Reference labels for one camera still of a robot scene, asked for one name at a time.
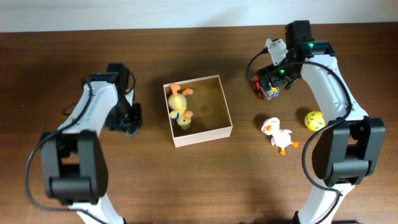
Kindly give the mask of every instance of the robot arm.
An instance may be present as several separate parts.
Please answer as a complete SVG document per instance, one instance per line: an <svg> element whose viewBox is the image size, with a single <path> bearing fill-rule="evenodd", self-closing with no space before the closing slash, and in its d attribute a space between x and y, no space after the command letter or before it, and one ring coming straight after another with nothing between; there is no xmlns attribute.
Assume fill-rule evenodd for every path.
<svg viewBox="0 0 398 224"><path fill-rule="evenodd" d="M129 76L130 71L120 63L110 63L106 73L91 75L80 101L58 130L76 120L86 107L82 117L47 141L40 151L46 194L70 209L88 211L106 223L125 221L106 195L108 170L98 136L104 123L108 129L129 136L141 127L141 106L133 104L134 90L126 93ZM70 154L78 155L77 164L62 162ZM97 223L82 212L78 214L85 223Z"/></svg>
<svg viewBox="0 0 398 224"><path fill-rule="evenodd" d="M369 118L354 99L340 74L332 47L328 42L315 42L309 21L288 24L285 34L287 46L281 39L267 40L266 52L270 53L273 64L260 69L254 81L267 82L262 86L278 89L287 83L287 90L296 79L303 78L315 95L328 125L336 123L350 108L345 90L352 103L343 122L322 132L312 154L317 175L315 183L326 189L338 190L340 196L314 185L307 202L294 217L294 223L330 223L347 193L373 173L385 128L381 119ZM331 69L341 83L320 66ZM357 143L348 144L350 137Z"/></svg>

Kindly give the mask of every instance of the yellow ball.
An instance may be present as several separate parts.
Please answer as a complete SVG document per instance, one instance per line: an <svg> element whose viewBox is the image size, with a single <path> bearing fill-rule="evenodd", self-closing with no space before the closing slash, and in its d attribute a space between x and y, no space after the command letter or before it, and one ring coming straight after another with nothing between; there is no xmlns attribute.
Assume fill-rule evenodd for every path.
<svg viewBox="0 0 398 224"><path fill-rule="evenodd" d="M321 111L311 111L305 116L305 125L311 131L318 131L325 127L325 120Z"/></svg>

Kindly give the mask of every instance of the wood grain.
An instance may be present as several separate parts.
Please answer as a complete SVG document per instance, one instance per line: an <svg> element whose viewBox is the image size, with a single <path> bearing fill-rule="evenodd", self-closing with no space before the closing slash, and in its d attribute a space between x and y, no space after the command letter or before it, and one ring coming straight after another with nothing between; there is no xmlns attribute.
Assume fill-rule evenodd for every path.
<svg viewBox="0 0 398 224"><path fill-rule="evenodd" d="M335 220L394 223L398 24L314 25L312 32L332 44L357 102L387 129L374 175L346 197ZM278 37L284 37L283 26L0 34L0 223L81 223L74 213L34 208L24 194L24 167L41 133L55 130L66 119L61 110L79 99L80 79L105 71L108 62L123 62L134 72L143 110L137 136L105 129L100 136L108 195L128 223L291 219L311 189L300 163L312 134L303 119L318 106L303 81L260 101L244 76L265 40ZM268 57L260 57L252 72L268 64ZM216 74L234 125L231 137L174 148L162 85ZM300 143L285 157L259 130L271 116ZM44 195L39 158L30 178L36 197L57 206Z"/></svg>

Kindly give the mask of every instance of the yellow toy duck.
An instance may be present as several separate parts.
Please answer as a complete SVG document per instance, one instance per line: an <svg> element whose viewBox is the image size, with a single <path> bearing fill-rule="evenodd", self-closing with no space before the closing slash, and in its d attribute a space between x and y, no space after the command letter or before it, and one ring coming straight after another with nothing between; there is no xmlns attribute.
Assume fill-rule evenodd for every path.
<svg viewBox="0 0 398 224"><path fill-rule="evenodd" d="M187 130L190 127L193 113L192 111L187 111L187 99L185 99L185 96L191 95L193 90L187 88L182 91L182 93L177 93L177 91L181 89L177 84L171 84L170 89L173 93L167 100L169 107L173 110L170 112L170 118L176 121L183 130Z"/></svg>

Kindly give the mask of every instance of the open box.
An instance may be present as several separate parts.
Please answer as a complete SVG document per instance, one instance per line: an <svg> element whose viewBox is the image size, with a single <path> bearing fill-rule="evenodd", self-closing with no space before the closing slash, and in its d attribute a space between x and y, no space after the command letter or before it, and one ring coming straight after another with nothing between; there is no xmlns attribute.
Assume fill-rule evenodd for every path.
<svg viewBox="0 0 398 224"><path fill-rule="evenodd" d="M233 126L219 75L175 82L181 86L179 93L186 88L193 89L192 95L185 96L187 110L193 112L191 126L186 131L169 116L167 99L172 94L170 84L163 85L163 89L175 147L227 138L231 135Z"/></svg>

